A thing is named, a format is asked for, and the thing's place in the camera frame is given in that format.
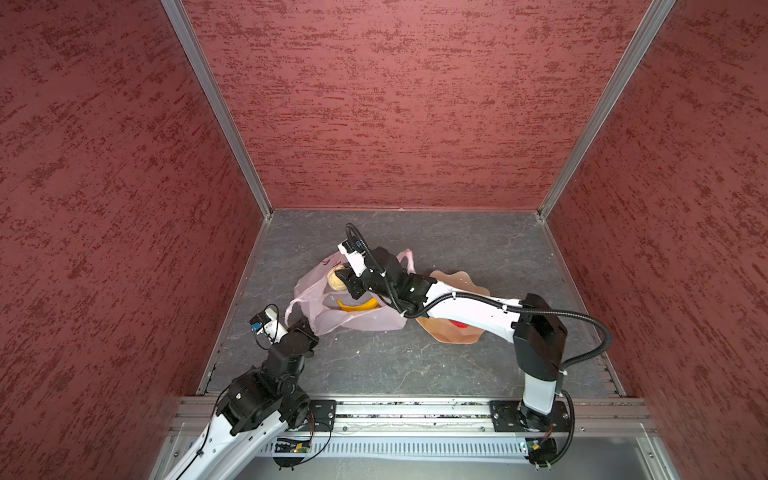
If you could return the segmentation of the yellow fake banana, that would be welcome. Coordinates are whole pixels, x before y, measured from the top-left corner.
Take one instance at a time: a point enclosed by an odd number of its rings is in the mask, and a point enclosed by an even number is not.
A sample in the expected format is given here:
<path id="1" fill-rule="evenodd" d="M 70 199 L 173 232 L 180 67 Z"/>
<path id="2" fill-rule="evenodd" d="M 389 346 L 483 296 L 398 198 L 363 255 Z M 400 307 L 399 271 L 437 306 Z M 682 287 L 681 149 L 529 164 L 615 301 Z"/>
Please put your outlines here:
<path id="1" fill-rule="evenodd" d="M 348 305 L 343 303 L 341 300 L 337 300 L 336 303 L 339 309 L 344 312 L 366 312 L 375 310 L 380 307 L 380 304 L 376 298 L 371 298 L 363 303 L 356 305 Z"/>

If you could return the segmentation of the cream fake pear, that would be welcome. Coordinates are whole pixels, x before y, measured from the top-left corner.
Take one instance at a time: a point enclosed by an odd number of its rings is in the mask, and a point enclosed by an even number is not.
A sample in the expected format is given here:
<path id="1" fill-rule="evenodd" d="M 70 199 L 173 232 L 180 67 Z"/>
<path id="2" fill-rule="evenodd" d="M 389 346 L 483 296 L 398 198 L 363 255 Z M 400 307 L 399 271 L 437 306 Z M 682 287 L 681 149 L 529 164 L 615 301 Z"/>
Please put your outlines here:
<path id="1" fill-rule="evenodd" d="M 328 286 L 334 291 L 346 291 L 347 287 L 342 279 L 337 276 L 337 272 L 344 270 L 343 265 L 334 266 L 326 275 Z"/>

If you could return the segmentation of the pink plastic shopping bag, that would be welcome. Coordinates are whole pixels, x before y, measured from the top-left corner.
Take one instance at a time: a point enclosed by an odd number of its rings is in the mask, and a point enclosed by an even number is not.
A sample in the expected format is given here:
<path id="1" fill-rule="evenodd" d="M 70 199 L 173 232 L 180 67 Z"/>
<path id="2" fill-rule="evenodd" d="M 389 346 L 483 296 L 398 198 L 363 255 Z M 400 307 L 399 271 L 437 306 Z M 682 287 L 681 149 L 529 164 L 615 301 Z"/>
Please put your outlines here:
<path id="1" fill-rule="evenodd" d="M 301 277 L 294 287 L 294 298 L 284 313 L 284 322 L 288 324 L 292 316 L 296 317 L 301 313 L 309 320 L 317 336 L 340 328 L 374 332 L 401 330 L 407 319 L 394 308 L 386 306 L 377 295 L 368 293 L 354 300 L 347 290 L 334 291 L 328 286 L 327 273 L 334 266 L 343 265 L 344 262 L 345 258 L 341 253 L 334 253 Z M 356 305 L 371 298 L 376 298 L 380 307 L 366 312 L 344 312 L 336 303 L 341 300 L 345 304 Z"/>

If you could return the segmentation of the peach scalloped plate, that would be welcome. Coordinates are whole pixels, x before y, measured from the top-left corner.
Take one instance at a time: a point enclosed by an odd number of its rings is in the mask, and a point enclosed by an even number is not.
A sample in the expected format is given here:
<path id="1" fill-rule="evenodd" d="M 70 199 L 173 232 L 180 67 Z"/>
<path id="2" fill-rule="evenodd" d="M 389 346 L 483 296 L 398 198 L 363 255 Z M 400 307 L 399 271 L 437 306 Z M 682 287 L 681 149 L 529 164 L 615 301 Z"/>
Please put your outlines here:
<path id="1" fill-rule="evenodd" d="M 430 273 L 430 276 L 460 290 L 480 295 L 490 295 L 490 291 L 487 288 L 476 285 L 465 271 L 447 274 L 440 270 L 435 270 Z M 473 326 L 469 326 L 466 329 L 457 328 L 448 319 L 444 318 L 418 317 L 416 321 L 435 340 L 445 344 L 475 344 L 485 333 L 484 330 Z"/>

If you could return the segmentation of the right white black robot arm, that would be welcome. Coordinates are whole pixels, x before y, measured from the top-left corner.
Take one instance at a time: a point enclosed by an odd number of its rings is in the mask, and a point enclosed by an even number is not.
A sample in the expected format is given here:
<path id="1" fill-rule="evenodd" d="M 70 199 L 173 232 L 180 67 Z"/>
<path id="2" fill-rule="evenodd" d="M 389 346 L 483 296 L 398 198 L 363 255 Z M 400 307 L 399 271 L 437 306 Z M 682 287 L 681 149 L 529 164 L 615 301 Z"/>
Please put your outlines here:
<path id="1" fill-rule="evenodd" d="M 353 297 L 375 294 L 404 318 L 445 319 L 511 343 L 525 375 L 517 423 L 531 432 L 550 429 L 568 331 L 541 298 L 518 301 L 461 290 L 408 272 L 383 248 L 370 251 L 344 241 L 338 251 L 344 261 L 337 277 Z"/>

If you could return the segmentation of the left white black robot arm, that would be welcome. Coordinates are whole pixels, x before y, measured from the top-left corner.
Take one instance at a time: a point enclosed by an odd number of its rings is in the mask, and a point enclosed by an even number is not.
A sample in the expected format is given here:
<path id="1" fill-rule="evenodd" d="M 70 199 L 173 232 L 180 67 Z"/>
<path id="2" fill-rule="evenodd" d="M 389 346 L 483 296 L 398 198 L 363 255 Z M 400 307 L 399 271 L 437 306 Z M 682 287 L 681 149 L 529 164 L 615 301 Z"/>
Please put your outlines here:
<path id="1" fill-rule="evenodd" d="M 310 396 L 299 378 L 318 342 L 308 319 L 288 327 L 260 367 L 235 378 L 222 392 L 203 433 L 166 477 L 234 479 L 269 442 L 302 426 Z"/>

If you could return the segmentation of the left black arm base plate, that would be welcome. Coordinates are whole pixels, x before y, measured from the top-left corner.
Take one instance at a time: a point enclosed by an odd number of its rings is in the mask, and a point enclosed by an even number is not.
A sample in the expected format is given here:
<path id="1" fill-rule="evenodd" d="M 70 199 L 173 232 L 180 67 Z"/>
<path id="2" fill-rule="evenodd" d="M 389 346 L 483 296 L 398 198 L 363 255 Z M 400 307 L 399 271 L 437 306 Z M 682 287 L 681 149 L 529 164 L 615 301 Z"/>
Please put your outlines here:
<path id="1" fill-rule="evenodd" d="M 323 432 L 333 431 L 338 402 L 332 399 L 311 399 L 305 423 L 301 431 Z"/>

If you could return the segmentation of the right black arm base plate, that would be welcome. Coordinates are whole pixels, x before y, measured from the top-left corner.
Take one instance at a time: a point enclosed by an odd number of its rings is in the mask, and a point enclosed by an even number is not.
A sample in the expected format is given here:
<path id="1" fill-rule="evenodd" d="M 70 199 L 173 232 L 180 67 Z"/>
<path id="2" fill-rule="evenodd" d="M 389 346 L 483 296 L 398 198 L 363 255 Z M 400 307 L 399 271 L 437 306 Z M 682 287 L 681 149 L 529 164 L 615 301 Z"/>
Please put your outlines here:
<path id="1" fill-rule="evenodd" d="M 572 420 L 567 405 L 556 401 L 549 414 L 539 413 L 521 400 L 492 400 L 490 418 L 495 432 L 566 433 Z"/>

